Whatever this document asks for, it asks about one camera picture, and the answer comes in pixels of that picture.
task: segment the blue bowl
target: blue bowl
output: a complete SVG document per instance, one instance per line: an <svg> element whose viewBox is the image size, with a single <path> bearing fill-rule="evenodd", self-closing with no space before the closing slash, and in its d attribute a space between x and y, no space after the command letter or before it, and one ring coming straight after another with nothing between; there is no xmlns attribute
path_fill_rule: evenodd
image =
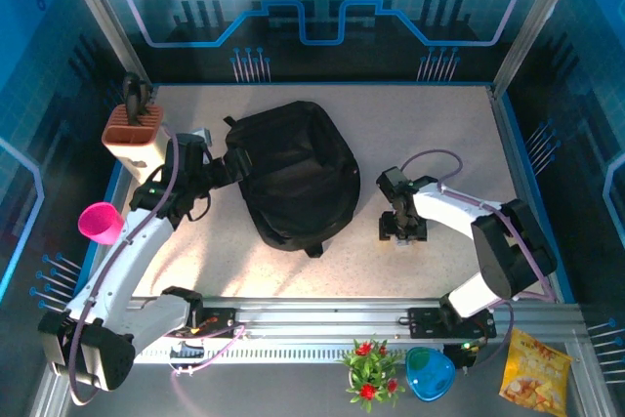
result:
<svg viewBox="0 0 625 417"><path fill-rule="evenodd" d="M443 396L456 377L456 367L444 354L415 347L406 354L406 378L412 392L425 402Z"/></svg>

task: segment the yellow chip bag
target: yellow chip bag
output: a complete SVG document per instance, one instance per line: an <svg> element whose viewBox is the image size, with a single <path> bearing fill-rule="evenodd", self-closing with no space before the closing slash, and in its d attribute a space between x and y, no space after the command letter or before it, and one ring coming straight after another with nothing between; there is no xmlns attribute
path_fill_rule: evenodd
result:
<svg viewBox="0 0 625 417"><path fill-rule="evenodd" d="M566 417L566 383L572 358L514 328L499 396Z"/></svg>

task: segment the backpack strap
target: backpack strap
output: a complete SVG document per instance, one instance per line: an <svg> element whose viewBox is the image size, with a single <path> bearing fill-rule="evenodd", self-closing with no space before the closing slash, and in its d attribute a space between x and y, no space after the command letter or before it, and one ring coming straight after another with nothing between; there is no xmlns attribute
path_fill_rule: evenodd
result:
<svg viewBox="0 0 625 417"><path fill-rule="evenodd" d="M230 127L234 127L234 125L236 124L236 119L234 119L232 116L226 116L224 118L224 122Z"/></svg>
<svg viewBox="0 0 625 417"><path fill-rule="evenodd" d="M323 254L323 245L319 243L314 246L309 246L308 248L304 249L304 251L309 256L309 258L318 259Z"/></svg>

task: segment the cable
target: cable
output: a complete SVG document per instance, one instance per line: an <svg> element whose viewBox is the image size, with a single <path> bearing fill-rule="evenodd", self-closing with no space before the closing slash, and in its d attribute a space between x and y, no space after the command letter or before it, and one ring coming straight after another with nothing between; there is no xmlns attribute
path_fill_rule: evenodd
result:
<svg viewBox="0 0 625 417"><path fill-rule="evenodd" d="M510 302L504 302L504 305L506 305L508 307L508 310L510 311L510 322L508 324L508 330L506 331L506 335L504 336L504 340L501 341L501 344L499 344L499 347L497 347L497 350L495 350L495 352L493 352L491 355L489 355L487 358L485 358L484 360L478 362L478 363L474 363L473 366L471 367L472 369L476 369L476 366L482 366L482 365L486 365L487 363L489 363L492 359L494 359L496 356L498 356L501 351L504 350L504 348L506 347L506 345L510 342L510 338L512 336L512 328L515 325L515 312L512 308L512 305L510 305Z"/></svg>
<svg viewBox="0 0 625 417"><path fill-rule="evenodd" d="M401 171L405 170L406 167L410 163L412 163L414 160L416 160L417 158L419 158L421 156L424 156L424 155L429 155L431 153L444 153L446 155L453 156L456 159L456 161L458 162L458 168L453 170L451 173L448 173L448 174L444 175L442 178L440 178L438 180L438 190L440 190L443 181L448 180L449 178L452 178L452 177L456 176L464 168L464 163L462 162L462 158L460 158L456 153L454 153L451 150L445 150L444 148L432 148L431 150L421 151L421 152L419 152L419 153L417 153L415 155L412 155L410 158L408 158L403 163L403 165L401 165Z"/></svg>
<svg viewBox="0 0 625 417"><path fill-rule="evenodd" d="M218 351L215 355L213 355L210 359L206 360L205 362L203 362L203 363L201 363L199 365L196 365L196 366L190 366L188 368L174 368L174 365L172 365L171 363L169 364L169 366L171 366L174 370L176 370L177 373L186 373L187 375L191 375L191 374L193 374L196 371L203 370L204 368L207 368L217 358L219 358L220 356L225 354L234 345L234 343L243 335L243 333L245 332L245 326L244 325L240 325L240 326L241 326L241 329L236 333L236 335L232 338L232 340L230 342L228 342L228 344L223 349ZM223 334L224 332L228 332L229 330L232 330L232 329L234 329L236 327L238 327L238 325L232 326L231 328L224 329L222 331L218 331L218 332L214 333L213 335L219 336L220 334Z"/></svg>
<svg viewBox="0 0 625 417"><path fill-rule="evenodd" d="M208 214L209 209L211 208L211 194L206 194L206 209L202 212L196 219L191 216L191 213L187 214L187 218L190 222L197 222L201 220L206 214Z"/></svg>
<svg viewBox="0 0 625 417"><path fill-rule="evenodd" d="M477 321L474 318L471 318L471 322L473 324L475 324L479 329L481 329L482 334L484 335L484 347L486 347L488 345L488 331L486 330L486 328L484 327L484 325Z"/></svg>
<svg viewBox="0 0 625 417"><path fill-rule="evenodd" d="M413 156L411 156L410 158L408 158L405 163L403 165L401 165L401 171L403 171L412 161L416 160L417 158L419 158L420 156L423 155L427 155L430 153L445 153L447 155L453 156L456 161L458 162L458 167L452 171L449 174L444 175L443 177L441 177L438 180L438 184L437 184L437 188L440 191L441 194L446 194L456 200L460 200L461 202L465 202L468 204L471 204L475 207L481 207L484 208L485 210L487 210L488 212L491 212L493 214L495 214L495 216L501 220L501 222L504 224L504 226L506 227L506 229L508 229L508 231L510 232L510 234L514 237L514 239L517 241L517 244L519 245L519 248L521 249L523 255L525 256L525 259L527 260L527 263L529 264L529 266L531 267L532 271L534 272L534 275L536 275L536 278L538 279L538 281L540 282L540 285L543 289L543 295L538 294L538 293L533 293L533 292L520 292L517 297L518 298L532 298L532 299L537 299L537 300L543 300L546 302L552 302L555 303L556 302L556 295L553 291L553 289L551 288L551 285L549 284L549 282L547 281L547 278L545 277L545 275L543 275L543 272L540 270L540 268L538 267L538 264L536 263L536 260L534 259L533 255L531 254L531 251L529 251L529 249L527 248L527 245L525 244L525 242L523 241L521 234L517 231L517 229L515 228L515 226L512 224L512 221L506 217L500 210L496 209L495 207L483 203L478 199L475 199L473 197L470 197L468 195L465 194L460 194L458 192L454 192L453 190L449 190L447 188L444 188L442 186L442 183L449 179L452 178L454 176L456 176L458 173L460 173L460 171L463 168L463 162L462 162L462 158L460 158L460 156L456 153L454 153L453 151L450 150L446 150L443 148L434 148L431 150L426 150L426 151L422 151L420 153L417 153ZM475 369L476 366L482 366L485 365L487 363L489 363L492 359L494 359L498 354L501 353L501 351L504 350L505 346L508 344L508 342L510 342L510 338L512 336L512 330L515 324L515 313L513 311L512 305L505 301L505 300L501 300L500 302L497 302L497 304L495 305L491 305L491 307L494 307L496 305L500 305L500 304L505 304L508 309L510 310L510 323L508 324L508 330L506 331L506 335L504 336L504 340L502 341L502 343L499 345L499 347L497 348L497 350L492 353L491 355L489 355L485 360L476 363L473 365L473 369Z"/></svg>
<svg viewBox="0 0 625 417"><path fill-rule="evenodd" d="M460 158L460 156L458 156L457 153L454 153L451 150L446 150L446 149L443 149L443 148L433 148L431 150L425 150L425 151L422 151L422 152L417 153L415 155L412 155L410 158L408 158L405 161L405 163L403 165L401 165L401 171L403 171L412 161L416 160L420 156L427 155L427 154L430 154L430 153L444 153L444 154L447 154L447 155L450 155L450 156L454 157L456 159L456 161L458 162L458 167L454 171L452 171L449 174L446 174L446 175L442 176L438 180L437 187L438 187L438 190L440 191L440 193L446 194L446 195L448 195L448 196L450 196L450 197L452 197L452 198L454 198L456 200L460 200L461 202L465 202L465 203L473 205L475 207L484 208L488 212L491 212L491 213L495 214L495 216L497 216L497 218L499 220L501 220L501 222L504 224L506 229L508 229L510 234L517 241L517 244L519 245L519 248L521 249L521 252L523 253L525 258L527 259L527 263L529 264L529 266L531 267L532 271L534 272L534 275L536 275L536 278L540 282L540 285L541 285L541 287L543 289L543 292L544 292L544 295L539 295L539 294L527 295L530 292L521 292L520 296L521 297L525 297L525 298L535 298L535 299L539 299L539 300L544 300L544 301L555 303L556 302L556 295L554 294L554 291L551 288L551 285L549 285L549 283L547 281L547 278L545 277L545 275L543 275L543 272L538 267L538 264L536 263L536 260L534 259L534 256L531 254L531 251L529 250L529 248L527 248L527 245L523 241L523 239L521 237L521 234L517 231L515 226L512 224L512 221L508 217L506 217L500 210L496 209L495 207L493 207L493 206L491 206L489 204L483 203L483 202L481 202L478 199L470 197L469 195L460 194L458 192L454 192L453 190L449 190L449 189L444 188L442 186L442 183L445 180L448 180L449 178L451 178L453 176L456 176L458 173L460 173L460 171L464 167L464 164L462 162L462 158Z"/></svg>
<svg viewBox="0 0 625 417"><path fill-rule="evenodd" d="M163 207L165 202L167 201L169 195L174 188L174 184L176 183L176 178L178 176L178 168L180 164L180 151L178 149L178 138L176 134L171 132L169 127L166 124L163 124L163 130L165 134L171 139L172 147L174 150L174 166L172 172L172 178L163 192L162 197L158 201L158 203L154 206L154 208L146 215L146 217L117 245L113 253L108 258L108 261L104 265L100 275L96 279L94 286L91 291L91 296L85 302L85 306L80 314L78 322L76 323L76 328L74 329L73 337L71 338L71 344L69 346L69 364L68 364L68 374L69 374L69 392L71 393L71 398L76 405L86 405L95 397L96 393L99 391L98 388L94 387L90 396L86 399L81 398L78 395L78 383L76 380L76 357L78 355L78 346L80 344L80 337L82 335L82 331L85 327L85 323L87 321L87 316L89 315L89 311L96 304L96 298L98 297L98 293L100 292L100 287L104 283L104 279L113 264L119 258L119 255L124 250L126 246L128 246L133 238L137 236L137 234L147 225L147 223L153 219L158 211Z"/></svg>

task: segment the blue wall panel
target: blue wall panel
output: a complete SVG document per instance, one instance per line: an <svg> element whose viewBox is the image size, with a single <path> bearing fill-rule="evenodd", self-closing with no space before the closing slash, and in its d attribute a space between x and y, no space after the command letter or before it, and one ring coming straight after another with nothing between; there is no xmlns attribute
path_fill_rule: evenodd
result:
<svg viewBox="0 0 625 417"><path fill-rule="evenodd" d="M123 69L82 0L0 9L0 415L19 416L44 366L39 301L63 306L30 291L45 290L43 255L84 259L76 222L109 181L114 158L100 137Z"/></svg>
<svg viewBox="0 0 625 417"><path fill-rule="evenodd" d="M271 56L272 81L489 81L533 2L110 1L160 82L263 81L238 66L246 47ZM443 60L444 73L423 73Z"/></svg>
<svg viewBox="0 0 625 417"><path fill-rule="evenodd" d="M509 90L573 294L591 323L625 321L622 2L560 0ZM625 390L611 389L625 403Z"/></svg>

